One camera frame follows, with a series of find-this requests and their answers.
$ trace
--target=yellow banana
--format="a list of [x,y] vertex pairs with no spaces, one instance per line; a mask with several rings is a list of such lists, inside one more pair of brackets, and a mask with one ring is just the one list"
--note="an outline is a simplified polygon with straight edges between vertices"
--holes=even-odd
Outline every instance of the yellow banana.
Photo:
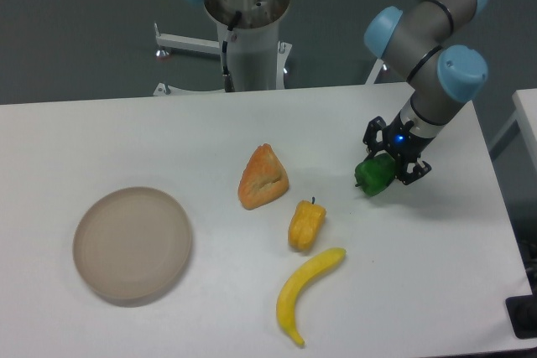
[[300,291],[311,280],[318,278],[339,264],[346,253],[347,251],[341,247],[333,247],[313,256],[289,277],[279,292],[276,303],[276,317],[279,326],[298,346],[304,346],[304,339],[296,329],[295,323],[295,303]]

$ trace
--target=plate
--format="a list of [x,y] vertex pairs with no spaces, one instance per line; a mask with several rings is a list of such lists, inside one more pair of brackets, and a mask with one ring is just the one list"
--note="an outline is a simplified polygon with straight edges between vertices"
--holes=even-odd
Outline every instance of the plate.
[[96,293],[118,301],[167,288],[185,267],[192,231],[181,205],[144,187],[97,201],[76,229],[76,269]]

